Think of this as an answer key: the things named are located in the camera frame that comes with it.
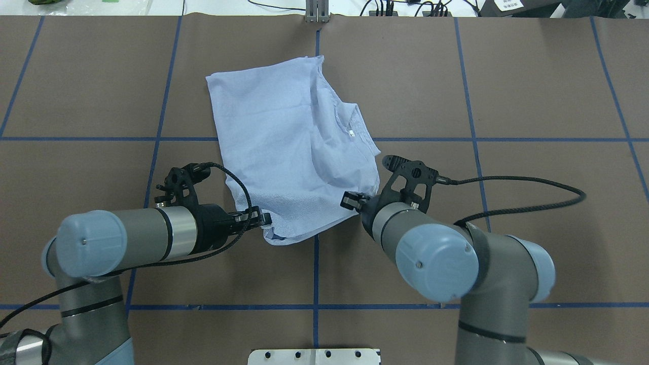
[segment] blue tape line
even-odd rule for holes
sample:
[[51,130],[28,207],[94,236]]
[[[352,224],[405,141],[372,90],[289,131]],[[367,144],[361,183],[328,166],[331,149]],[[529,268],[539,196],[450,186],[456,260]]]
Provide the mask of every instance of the blue tape line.
[[311,304],[131,305],[131,310],[312,310]]
[[315,31],[315,55],[316,56],[320,55],[320,31],[321,30],[322,28]]
[[[155,142],[157,137],[1,137],[4,141],[26,142]],[[471,137],[377,137],[375,142],[473,142]],[[557,138],[557,137],[476,137],[478,142],[628,142],[628,138]],[[649,142],[649,138],[630,138]],[[218,137],[160,137],[161,142],[218,142]]]
[[313,238],[313,348],[319,348],[318,326],[319,326],[319,304],[320,304],[320,236]]
[[135,275],[137,275],[138,269],[133,269],[130,271],[130,278],[129,278],[129,289],[127,290],[126,293],[126,301],[124,302],[124,309],[126,311],[126,318],[129,317],[129,312],[131,308],[130,302],[133,299],[133,288],[135,288]]
[[472,138],[464,137],[378,137],[374,142],[472,142]]
[[14,101],[16,101],[16,96],[18,96],[18,89],[20,89],[20,84],[23,83],[23,77],[25,76],[25,71],[27,70],[27,65],[29,64],[30,58],[32,58],[32,53],[34,52],[34,46],[36,46],[36,40],[40,34],[40,30],[43,27],[43,21],[45,21],[45,16],[41,16],[38,21],[38,26],[36,27],[36,32],[34,33],[34,38],[32,39],[32,44],[29,46],[29,51],[27,52],[27,57],[23,62],[23,68],[20,70],[18,75],[18,81],[16,81],[16,87],[14,88],[14,93],[11,94],[11,99],[9,100],[9,105],[6,107],[5,118],[2,120],[2,126],[0,126],[0,138],[3,133],[5,133],[6,123],[9,120],[9,115],[11,110],[14,108]]
[[[16,310],[22,306],[22,304],[0,304],[0,310]],[[37,304],[29,310],[58,310],[58,304]]]
[[155,137],[3,137],[4,141],[92,141],[92,142],[153,142]]
[[176,60],[176,50],[178,48],[178,37],[180,36],[180,24],[182,23],[182,16],[178,17],[176,25],[176,36],[173,41],[173,49],[171,51],[171,60],[169,61],[169,71],[167,72],[167,84],[164,88],[164,96],[162,98],[162,109],[160,110],[160,121],[158,122],[158,132],[156,133],[156,144],[153,147],[153,158],[151,159],[151,168],[149,169],[149,180],[147,181],[147,192],[144,197],[144,208],[149,207],[149,196],[151,194],[151,184],[153,182],[153,173],[156,169],[156,161],[158,159],[158,150],[160,148],[160,140],[162,135],[162,127],[164,126],[164,116],[167,111],[167,100],[169,99],[169,89],[171,87],[171,76],[173,74],[173,64]]
[[[480,152],[478,152],[478,139],[476,137],[476,127],[473,123],[473,109],[471,108],[471,97],[469,96],[469,83],[467,82],[467,70],[464,65],[464,54],[462,52],[462,41],[459,35],[459,22],[457,18],[453,18],[455,23],[455,36],[458,41],[458,54],[459,54],[459,65],[462,71],[462,83],[464,84],[464,97],[467,102],[467,112],[469,114],[469,127],[471,128],[471,140],[473,142],[473,155],[476,159],[476,170],[478,171],[478,177],[482,177],[482,166],[480,165]],[[482,209],[483,211],[489,210],[487,207],[487,194],[485,193],[485,185],[483,181],[479,181],[480,185],[480,197],[482,198]],[[491,232],[491,220],[489,217],[485,217],[487,221],[487,230]]]
[[160,141],[166,142],[218,142],[218,137],[160,137]]
[[595,45],[597,46],[597,53],[600,56],[600,61],[602,62],[602,69],[604,69],[604,76],[606,77],[606,82],[609,85],[611,90],[611,96],[613,97],[613,102],[615,104],[615,109],[617,110],[617,115],[620,117],[620,123],[622,124],[622,129],[624,129],[624,135],[626,136],[626,141],[629,143],[629,149],[631,150],[631,157],[633,157],[633,163],[635,163],[635,169],[638,171],[638,176],[640,178],[640,183],[643,186],[644,197],[649,203],[649,189],[647,189],[647,183],[644,179],[643,170],[640,167],[640,162],[638,161],[638,156],[635,154],[635,148],[633,147],[633,142],[631,141],[631,135],[629,134],[629,129],[626,125],[626,120],[624,120],[624,114],[622,113],[622,108],[620,107],[620,102],[617,99],[617,93],[613,87],[613,81],[606,67],[606,61],[604,60],[604,54],[602,52],[602,46],[600,45],[600,37],[597,34],[597,27],[595,26],[595,19],[591,16],[591,28],[593,28],[593,36],[595,38]]
[[[22,304],[0,304],[0,310],[16,310]],[[311,304],[251,304],[251,305],[137,305],[131,310],[313,310]],[[320,304],[319,310],[446,310],[459,309],[453,303],[441,307],[439,304]],[[533,303],[532,309],[561,308],[649,308],[649,302],[586,302],[586,303]],[[29,310],[58,310],[55,304],[39,304]]]
[[[169,89],[171,87],[171,76],[173,75],[173,64],[176,60],[176,50],[178,49],[178,38],[180,37],[180,25],[182,24],[182,16],[178,17],[176,24],[176,35],[173,40],[173,48],[171,50],[171,60],[169,61],[169,71],[167,72],[167,84],[164,88],[164,96],[162,98],[162,108],[160,110],[160,121],[158,122],[158,132],[156,133],[156,144],[153,147],[153,157],[151,158],[151,168],[149,169],[149,180],[147,181],[147,189],[144,195],[144,208],[149,207],[149,196],[151,195],[151,183],[153,182],[153,173],[156,169],[156,162],[158,161],[158,150],[160,149],[160,139],[162,135],[162,127],[164,125],[164,116],[167,110],[167,100],[169,99]],[[137,269],[133,269],[130,273],[129,289],[127,291],[127,298],[125,303],[126,317],[128,318],[131,310],[131,300],[133,298],[133,288],[135,287],[135,278]]]
[[508,138],[477,137],[479,142],[626,142],[625,138]]
[[530,308],[649,308],[646,302],[532,303]]
[[321,304],[321,310],[412,310],[412,309],[459,309],[459,304]]

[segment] black cable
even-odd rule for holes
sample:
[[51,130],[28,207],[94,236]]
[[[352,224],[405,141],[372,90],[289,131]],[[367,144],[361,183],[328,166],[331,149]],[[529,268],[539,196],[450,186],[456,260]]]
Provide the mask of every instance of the black cable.
[[435,17],[439,16],[438,14],[441,13],[441,11],[442,11],[442,3],[439,2],[435,5],[435,9],[431,11],[428,16],[435,16]]
[[424,1],[423,3],[421,3],[419,5],[419,8],[417,8],[417,11],[415,12],[415,16],[419,15],[419,11],[421,10],[421,7],[426,5],[426,4],[430,4],[430,12],[433,12],[433,10],[435,8],[435,4],[433,4],[432,1]]
[[49,359],[52,358],[52,341],[49,339],[49,336],[29,328],[23,330],[24,336],[33,336],[43,341],[41,345],[41,363],[42,365],[48,365]]
[[363,6],[363,10],[361,10],[361,14],[358,14],[358,16],[363,16],[363,13],[365,12],[365,9],[367,8],[367,5],[369,5],[369,3],[371,3],[371,2],[372,2],[372,0],[367,0],[365,5]]
[[475,4],[475,5],[473,5],[473,3],[470,2],[469,0],[463,0],[463,1],[464,1],[465,3],[467,3],[467,4],[469,4],[469,5],[471,6],[471,8],[473,9],[473,11],[476,12],[476,15],[477,15],[477,16],[480,16],[480,7],[478,6],[478,0],[476,0],[476,4]]
[[17,316],[18,314],[20,314],[21,312],[24,312],[27,309],[30,309],[31,307],[37,305],[38,303],[44,302],[44,301],[46,301],[48,299],[54,298],[55,296],[57,296],[59,294],[69,292],[70,290],[74,290],[74,289],[80,288],[80,287],[88,285],[88,284],[89,284],[89,282],[87,282],[87,281],[81,281],[81,282],[79,282],[77,284],[72,284],[72,285],[66,286],[65,288],[55,290],[54,292],[51,292],[50,294],[42,296],[42,297],[40,297],[40,298],[38,298],[38,299],[36,299],[34,301],[31,301],[31,302],[23,305],[22,307],[20,307],[20,308],[14,310],[13,312],[9,313],[7,315],[7,317],[5,317],[2,321],[0,321],[0,329],[2,327],[4,327],[6,325],[6,323],[9,322],[13,317]]
[[566,184],[561,184],[560,182],[541,179],[539,177],[483,176],[483,177],[475,177],[473,179],[459,180],[459,181],[452,180],[452,179],[449,179],[447,177],[439,177],[437,181],[438,181],[438,183],[444,184],[444,185],[462,185],[462,184],[469,184],[471,182],[475,183],[475,182],[478,182],[478,181],[487,181],[487,180],[531,181],[531,182],[534,182],[534,183],[546,184],[546,185],[550,185],[550,186],[555,186],[556,188],[568,190],[569,192],[573,192],[573,193],[575,193],[575,194],[577,194],[579,196],[574,198],[574,199],[562,201],[560,203],[532,205],[530,207],[521,207],[521,208],[507,208],[507,209],[488,210],[486,212],[473,214],[472,216],[462,218],[462,219],[458,220],[457,222],[453,223],[454,225],[459,225],[460,227],[464,227],[468,221],[477,220],[478,218],[484,218],[484,217],[489,217],[489,216],[499,216],[499,215],[503,215],[503,214],[518,214],[518,213],[527,213],[527,212],[539,212],[541,210],[550,210],[550,209],[569,207],[571,205],[575,205],[575,204],[583,201],[584,199],[586,199],[586,193],[581,191],[580,189],[573,188],[572,186],[569,186],[569,185],[566,185]]
[[267,7],[267,8],[273,8],[273,9],[282,9],[282,10],[300,10],[300,11],[303,11],[303,12],[306,11],[306,9],[300,9],[300,8],[285,8],[285,7],[283,7],[283,6],[275,6],[275,5],[268,5],[268,4],[255,3],[255,2],[252,1],[252,0],[248,0],[248,2],[249,2],[250,4],[255,4],[255,5],[258,5],[258,6],[265,6],[265,7]]

